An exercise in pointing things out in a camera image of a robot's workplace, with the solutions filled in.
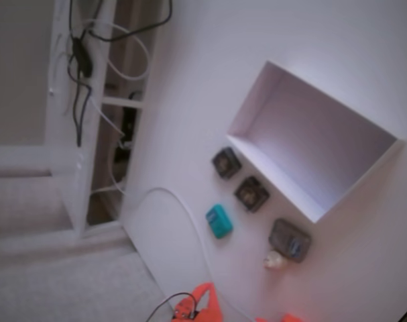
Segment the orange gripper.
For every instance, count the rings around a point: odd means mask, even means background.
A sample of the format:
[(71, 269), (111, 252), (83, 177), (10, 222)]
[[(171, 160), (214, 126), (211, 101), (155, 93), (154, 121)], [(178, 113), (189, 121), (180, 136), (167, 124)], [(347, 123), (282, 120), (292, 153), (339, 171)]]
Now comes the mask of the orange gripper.
[[(207, 307), (198, 311), (196, 306), (206, 289), (209, 292)], [(213, 283), (198, 285), (192, 295), (188, 295), (175, 306), (171, 322), (178, 321), (223, 322), (223, 313)]]

